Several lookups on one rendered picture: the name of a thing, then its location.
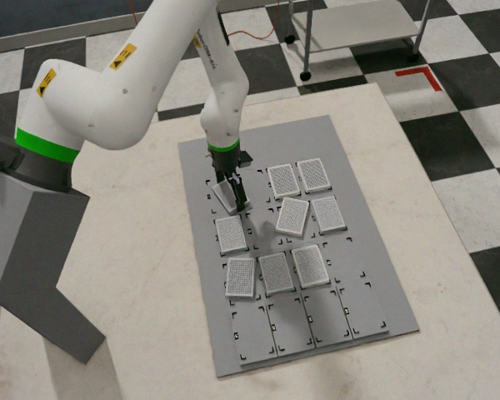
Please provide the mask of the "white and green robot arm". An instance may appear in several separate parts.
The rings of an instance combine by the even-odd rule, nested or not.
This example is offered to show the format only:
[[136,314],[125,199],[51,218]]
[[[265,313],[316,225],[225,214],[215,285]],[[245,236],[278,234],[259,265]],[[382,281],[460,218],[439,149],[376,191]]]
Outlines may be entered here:
[[249,81],[218,0],[154,0],[102,73],[58,59],[42,64],[16,139],[0,134],[0,171],[33,186],[70,192],[73,163],[85,140],[120,151],[143,139],[191,41],[211,85],[200,114],[205,157],[218,163],[238,158],[239,168],[250,166],[253,159],[239,142]]

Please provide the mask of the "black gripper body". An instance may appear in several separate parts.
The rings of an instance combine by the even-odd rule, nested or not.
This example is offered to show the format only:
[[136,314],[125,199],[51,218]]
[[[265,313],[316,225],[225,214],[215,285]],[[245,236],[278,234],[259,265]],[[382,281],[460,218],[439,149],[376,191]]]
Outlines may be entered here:
[[219,171],[226,172],[228,175],[228,178],[232,178],[233,177],[232,173],[236,174],[235,169],[238,165],[238,157],[234,161],[228,162],[228,163],[220,163],[220,162],[214,161],[214,165],[215,165],[216,169],[218,169]]

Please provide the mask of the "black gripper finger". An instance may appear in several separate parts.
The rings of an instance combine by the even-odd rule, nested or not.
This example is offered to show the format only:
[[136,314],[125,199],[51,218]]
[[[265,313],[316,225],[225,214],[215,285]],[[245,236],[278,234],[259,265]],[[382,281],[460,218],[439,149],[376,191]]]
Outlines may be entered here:
[[235,203],[237,205],[237,212],[241,212],[245,209],[245,202],[247,201],[247,197],[243,188],[242,178],[238,177],[234,172],[232,173],[232,179],[229,180],[226,172],[223,172],[223,175],[226,177],[227,182],[230,183],[233,193],[235,195]]
[[220,183],[221,181],[225,180],[225,177],[223,175],[223,172],[222,171],[219,171],[218,169],[216,169],[215,165],[214,165],[214,161],[212,160],[212,167],[215,168],[215,173],[216,173],[216,178],[217,178],[217,183]]

